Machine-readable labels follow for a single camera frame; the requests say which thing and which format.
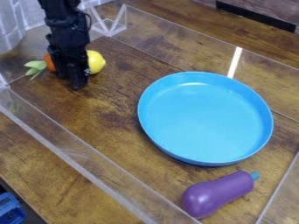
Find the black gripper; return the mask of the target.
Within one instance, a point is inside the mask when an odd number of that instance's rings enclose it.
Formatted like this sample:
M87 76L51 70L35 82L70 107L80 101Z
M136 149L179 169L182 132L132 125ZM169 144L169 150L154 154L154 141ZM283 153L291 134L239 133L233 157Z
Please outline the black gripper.
M68 79L75 90L84 88L90 79L90 65L86 46L90 43L87 14L72 11L62 17L46 17L51 28L47 35L48 53L58 76Z

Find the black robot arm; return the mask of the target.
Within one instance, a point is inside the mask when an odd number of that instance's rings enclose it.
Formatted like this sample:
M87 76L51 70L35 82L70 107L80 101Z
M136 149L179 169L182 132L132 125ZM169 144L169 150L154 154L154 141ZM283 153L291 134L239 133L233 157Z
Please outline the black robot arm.
M91 74L86 50L90 43L90 15L78 8L80 0L38 2L44 10L44 22L51 29L46 38L56 75L68 79L71 87L78 90L88 84Z

